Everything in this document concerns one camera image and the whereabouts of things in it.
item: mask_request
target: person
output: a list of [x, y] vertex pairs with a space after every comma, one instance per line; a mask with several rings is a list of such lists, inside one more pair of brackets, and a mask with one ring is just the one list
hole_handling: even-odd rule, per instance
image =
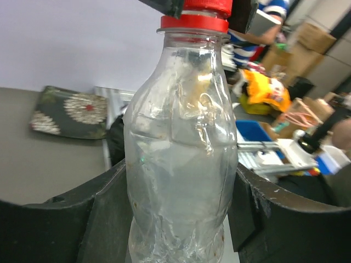
[[[283, 24], [286, 19], [289, 8], [289, 0], [259, 0], [258, 9], [271, 15]], [[275, 42], [276, 36], [280, 32], [281, 25], [276, 25], [270, 28], [265, 34], [261, 36], [254, 36], [252, 34], [243, 34], [229, 29], [230, 41], [236, 42], [250, 42], [252, 45], [242, 48], [234, 48], [234, 63], [240, 67], [248, 63], [249, 59], [255, 54], [259, 45], [271, 45]]]
[[349, 151], [351, 149], [351, 118], [335, 124], [332, 131], [333, 145], [341, 150]]

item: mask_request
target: cardboard box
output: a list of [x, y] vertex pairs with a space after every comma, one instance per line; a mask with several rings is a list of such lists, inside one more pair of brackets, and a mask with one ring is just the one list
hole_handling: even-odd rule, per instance
[[273, 68], [286, 67], [289, 63], [291, 54], [287, 51], [279, 49], [276, 45], [272, 45], [264, 56], [261, 64], [265, 68], [265, 71], [268, 73]]
[[[318, 116], [312, 111], [312, 109], [309, 108], [308, 105], [306, 105], [304, 103], [304, 101], [300, 98], [296, 98], [294, 99], [292, 105], [290, 106], [290, 108], [287, 110], [286, 113], [292, 113], [292, 112], [300, 112], [300, 113], [307, 113], [308, 115], [310, 115], [312, 117], [313, 120], [315, 120], [315, 123], [317, 124], [321, 124], [322, 121], [318, 118]], [[279, 116], [273, 123], [272, 123], [272, 127], [275, 127], [277, 125], [279, 125], [282, 121], [284, 121], [284, 119], [282, 119], [281, 115]], [[289, 126], [284, 127], [280, 132], [279, 132], [279, 138], [281, 139], [291, 139], [293, 136], [293, 133], [295, 130], [306, 130], [296, 124], [290, 123]]]
[[273, 141], [276, 141], [277, 139], [279, 139], [279, 134], [275, 133], [272, 130], [271, 125], [269, 125], [266, 122], [258, 122], [258, 123]]
[[336, 96], [336, 94], [334, 92], [329, 92], [327, 95], [324, 96], [324, 101], [326, 103], [329, 103], [331, 100], [334, 99], [334, 97]]
[[301, 45], [319, 54], [323, 54], [336, 40], [327, 32], [309, 23], [301, 26], [297, 39]]
[[309, 97], [304, 97], [303, 102], [322, 122], [326, 121], [334, 113], [334, 109], [323, 99], [313, 100]]
[[285, 86], [293, 83], [296, 77], [307, 77], [324, 58], [323, 55], [309, 50], [299, 43], [292, 47], [290, 53], [289, 63], [285, 70], [286, 77], [282, 81]]

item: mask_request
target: plastic bottle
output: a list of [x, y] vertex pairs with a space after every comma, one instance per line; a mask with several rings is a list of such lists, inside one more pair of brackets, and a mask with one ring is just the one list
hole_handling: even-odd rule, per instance
[[157, 68], [124, 116], [133, 263], [218, 263], [233, 195], [236, 127], [220, 51], [230, 1], [161, 19]]

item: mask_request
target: blue container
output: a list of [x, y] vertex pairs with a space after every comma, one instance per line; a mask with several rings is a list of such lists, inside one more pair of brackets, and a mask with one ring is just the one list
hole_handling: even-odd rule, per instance
[[320, 171], [320, 173], [322, 175], [330, 175], [330, 174], [332, 174], [320, 157], [317, 157], [316, 161], [318, 162], [318, 169], [319, 169], [319, 171]]
[[236, 121], [237, 130], [246, 141], [272, 141], [265, 130], [256, 121]]

